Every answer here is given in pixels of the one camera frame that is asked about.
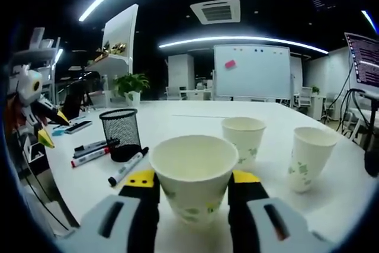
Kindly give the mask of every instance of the ceiling air conditioner vent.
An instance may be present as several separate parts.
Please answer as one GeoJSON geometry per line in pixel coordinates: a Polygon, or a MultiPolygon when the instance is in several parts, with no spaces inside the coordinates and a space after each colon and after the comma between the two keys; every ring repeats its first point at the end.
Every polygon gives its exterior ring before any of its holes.
{"type": "Polygon", "coordinates": [[[216,0],[191,5],[203,25],[241,22],[239,0],[216,0]]]}

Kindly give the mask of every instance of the paper cup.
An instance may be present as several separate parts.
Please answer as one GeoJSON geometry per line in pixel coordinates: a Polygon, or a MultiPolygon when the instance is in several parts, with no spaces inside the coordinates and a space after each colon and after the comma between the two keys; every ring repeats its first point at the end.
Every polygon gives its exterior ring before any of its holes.
{"type": "Polygon", "coordinates": [[[310,189],[320,175],[338,141],[337,135],[314,127],[298,127],[294,131],[292,159],[287,182],[296,192],[310,189]]]}
{"type": "Polygon", "coordinates": [[[224,138],[238,149],[239,159],[235,168],[251,171],[266,124],[246,117],[226,118],[221,124],[224,138]]]}
{"type": "Polygon", "coordinates": [[[160,143],[149,157],[175,215],[195,227],[212,222],[238,161],[237,149],[212,136],[181,136],[160,143]]]}

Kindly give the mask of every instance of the computer screen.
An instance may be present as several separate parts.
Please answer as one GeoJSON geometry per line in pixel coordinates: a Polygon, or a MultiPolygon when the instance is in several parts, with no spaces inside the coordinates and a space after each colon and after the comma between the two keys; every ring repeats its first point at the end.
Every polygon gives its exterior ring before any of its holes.
{"type": "Polygon", "coordinates": [[[345,37],[354,63],[351,88],[379,93],[379,42],[351,33],[345,37]]]}

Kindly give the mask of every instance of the green plant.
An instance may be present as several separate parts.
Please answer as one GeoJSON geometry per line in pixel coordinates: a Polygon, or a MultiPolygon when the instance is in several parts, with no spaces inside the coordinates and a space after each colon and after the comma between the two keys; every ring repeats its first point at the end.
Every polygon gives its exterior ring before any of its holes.
{"type": "Polygon", "coordinates": [[[143,73],[128,74],[114,80],[118,94],[125,97],[128,94],[129,99],[133,100],[132,91],[142,92],[150,88],[149,80],[143,73]]]}
{"type": "Polygon", "coordinates": [[[320,88],[318,88],[317,86],[312,86],[312,93],[320,94],[320,88]]]}

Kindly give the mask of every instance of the whiteboard marker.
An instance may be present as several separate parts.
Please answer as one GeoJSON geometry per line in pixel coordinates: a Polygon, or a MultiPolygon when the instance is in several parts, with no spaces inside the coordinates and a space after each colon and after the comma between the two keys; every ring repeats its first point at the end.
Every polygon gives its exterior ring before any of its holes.
{"type": "Polygon", "coordinates": [[[129,159],[128,162],[124,164],[114,175],[109,177],[108,182],[111,184],[112,187],[116,186],[118,182],[120,182],[126,174],[130,172],[130,170],[133,169],[134,166],[137,165],[138,162],[142,160],[142,158],[147,154],[149,151],[149,148],[144,148],[137,154],[135,154],[132,158],[129,159]]]}
{"type": "Polygon", "coordinates": [[[100,156],[103,156],[107,153],[109,153],[109,148],[102,148],[102,149],[96,150],[90,154],[84,155],[80,158],[71,160],[72,168],[77,167],[79,165],[82,165],[84,163],[87,163],[88,161],[94,160],[96,158],[99,158],[100,156]]]}

